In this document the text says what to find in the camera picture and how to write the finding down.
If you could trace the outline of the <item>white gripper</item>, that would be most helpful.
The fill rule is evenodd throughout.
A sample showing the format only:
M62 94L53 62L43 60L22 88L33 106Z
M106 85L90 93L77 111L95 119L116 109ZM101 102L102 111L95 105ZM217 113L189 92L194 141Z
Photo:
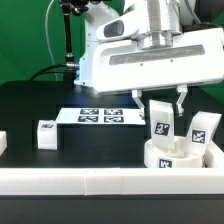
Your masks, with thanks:
M221 28L186 32L173 38L165 48L140 50L131 40L105 43L93 56L92 82L99 93L132 91L132 98L145 119L142 91L176 88L176 115L188 86L224 80L224 30Z

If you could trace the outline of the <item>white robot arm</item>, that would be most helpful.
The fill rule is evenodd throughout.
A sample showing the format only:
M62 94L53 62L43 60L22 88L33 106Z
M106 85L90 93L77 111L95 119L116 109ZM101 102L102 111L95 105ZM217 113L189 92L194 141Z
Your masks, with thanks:
M188 0L123 0L118 14L101 0L81 0L86 49L77 85L102 94L132 93L139 108L144 91L175 88L183 113L187 88L224 80L224 29L196 18Z

